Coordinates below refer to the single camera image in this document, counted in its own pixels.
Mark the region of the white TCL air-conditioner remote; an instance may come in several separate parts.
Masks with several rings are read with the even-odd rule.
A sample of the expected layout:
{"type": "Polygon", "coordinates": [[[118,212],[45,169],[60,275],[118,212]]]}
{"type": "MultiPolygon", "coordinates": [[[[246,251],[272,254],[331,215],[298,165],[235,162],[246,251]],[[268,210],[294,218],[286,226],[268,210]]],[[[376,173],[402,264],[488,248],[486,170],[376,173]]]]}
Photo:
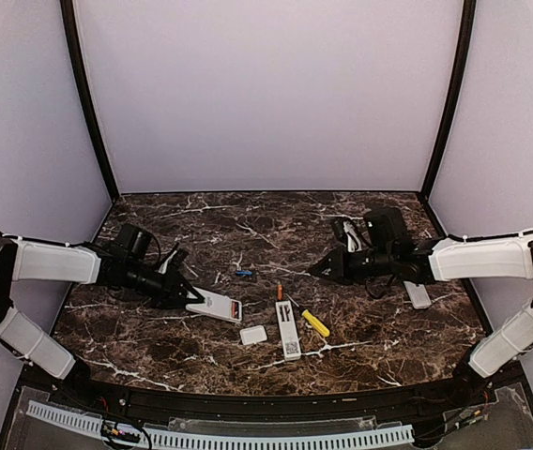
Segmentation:
{"type": "Polygon", "coordinates": [[[221,295],[215,292],[207,291],[201,288],[196,288],[204,297],[205,301],[202,305],[186,307],[187,311],[195,314],[201,314],[210,318],[223,320],[229,323],[241,323],[243,320],[243,306],[242,303],[232,299],[226,295],[221,295]],[[237,301],[240,306],[240,317],[238,320],[232,318],[231,302],[237,301]]]}

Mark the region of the yellow handled screwdriver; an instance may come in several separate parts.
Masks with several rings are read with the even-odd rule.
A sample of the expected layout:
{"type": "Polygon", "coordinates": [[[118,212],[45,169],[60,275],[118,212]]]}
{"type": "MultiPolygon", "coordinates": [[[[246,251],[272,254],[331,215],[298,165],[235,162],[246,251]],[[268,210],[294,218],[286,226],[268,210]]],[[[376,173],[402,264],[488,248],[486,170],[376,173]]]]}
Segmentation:
{"type": "Polygon", "coordinates": [[[297,306],[300,316],[323,338],[330,336],[330,330],[309,310],[306,308],[297,306]]]}

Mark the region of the white square battery cover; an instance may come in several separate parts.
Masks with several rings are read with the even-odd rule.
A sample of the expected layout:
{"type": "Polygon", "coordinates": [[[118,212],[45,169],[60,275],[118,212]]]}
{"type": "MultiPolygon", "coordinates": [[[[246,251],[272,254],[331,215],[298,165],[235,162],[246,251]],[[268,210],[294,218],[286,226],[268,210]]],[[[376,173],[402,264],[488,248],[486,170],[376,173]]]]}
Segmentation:
{"type": "Polygon", "coordinates": [[[243,328],[239,331],[241,343],[244,346],[267,341],[267,332],[263,325],[243,328]]]}

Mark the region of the slim white remote control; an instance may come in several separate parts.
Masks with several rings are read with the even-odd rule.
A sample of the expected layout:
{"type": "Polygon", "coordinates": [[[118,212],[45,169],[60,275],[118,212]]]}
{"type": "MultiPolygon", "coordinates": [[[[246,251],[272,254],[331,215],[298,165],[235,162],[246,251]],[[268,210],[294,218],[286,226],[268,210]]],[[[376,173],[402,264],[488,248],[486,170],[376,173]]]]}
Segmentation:
{"type": "Polygon", "coordinates": [[[296,361],[301,357],[301,349],[291,302],[278,301],[275,303],[275,309],[280,329],[284,360],[286,362],[296,361]]]}

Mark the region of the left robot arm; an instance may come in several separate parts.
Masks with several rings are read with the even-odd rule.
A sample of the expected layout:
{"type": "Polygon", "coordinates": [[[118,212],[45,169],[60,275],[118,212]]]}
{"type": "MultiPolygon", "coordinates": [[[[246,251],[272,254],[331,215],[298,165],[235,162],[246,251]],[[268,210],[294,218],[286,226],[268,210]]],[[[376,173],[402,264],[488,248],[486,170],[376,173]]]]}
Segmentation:
{"type": "Polygon", "coordinates": [[[49,281],[122,288],[147,297],[152,308],[202,304],[204,296],[180,273],[187,253],[174,247],[149,264],[145,255],[155,236],[123,225],[117,237],[98,246],[57,243],[0,232],[0,342],[26,362],[63,381],[61,391],[79,409],[99,400],[98,387],[78,372],[87,366],[19,311],[10,295],[19,281],[49,281]]]}

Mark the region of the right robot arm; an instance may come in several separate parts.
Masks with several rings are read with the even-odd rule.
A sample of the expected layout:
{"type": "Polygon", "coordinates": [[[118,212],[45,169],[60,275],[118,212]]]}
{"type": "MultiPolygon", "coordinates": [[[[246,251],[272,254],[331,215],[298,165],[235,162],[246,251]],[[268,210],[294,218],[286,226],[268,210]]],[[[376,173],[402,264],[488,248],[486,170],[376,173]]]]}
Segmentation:
{"type": "MultiPolygon", "coordinates": [[[[347,217],[331,221],[339,245],[312,265],[312,276],[342,285],[365,284],[390,277],[416,285],[463,278],[533,280],[533,229],[492,236],[448,235],[415,242],[401,210],[381,207],[367,212],[362,233],[347,217]]],[[[445,387],[455,407],[467,405],[481,381],[533,346],[533,299],[504,325],[465,355],[445,387]]]]}

